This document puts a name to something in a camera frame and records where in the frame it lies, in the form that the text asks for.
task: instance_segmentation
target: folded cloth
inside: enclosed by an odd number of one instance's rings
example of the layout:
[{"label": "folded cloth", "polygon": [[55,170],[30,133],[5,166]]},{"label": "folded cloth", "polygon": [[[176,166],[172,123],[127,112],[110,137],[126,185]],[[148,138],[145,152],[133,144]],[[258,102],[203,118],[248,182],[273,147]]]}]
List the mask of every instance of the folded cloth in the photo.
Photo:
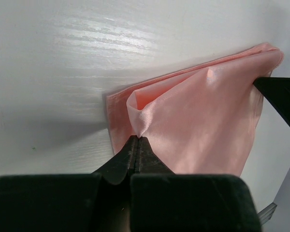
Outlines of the folded cloth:
[{"label": "folded cloth", "polygon": [[263,103],[253,81],[282,59],[278,48],[263,43],[107,96],[114,153],[131,135],[145,136],[177,174],[240,175]]}]

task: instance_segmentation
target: white surface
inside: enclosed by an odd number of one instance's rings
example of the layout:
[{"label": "white surface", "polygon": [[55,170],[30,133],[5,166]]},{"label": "white surface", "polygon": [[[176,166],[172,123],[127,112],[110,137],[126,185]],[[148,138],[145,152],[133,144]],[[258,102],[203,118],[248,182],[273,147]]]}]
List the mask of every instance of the white surface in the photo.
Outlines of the white surface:
[{"label": "white surface", "polygon": [[[103,93],[265,41],[290,76],[290,0],[0,0],[0,174],[95,170],[112,156]],[[242,174],[258,210],[289,166],[265,103]]]},{"label": "white surface", "polygon": [[264,224],[263,232],[290,232],[290,169],[274,202],[277,208],[271,220]]}]

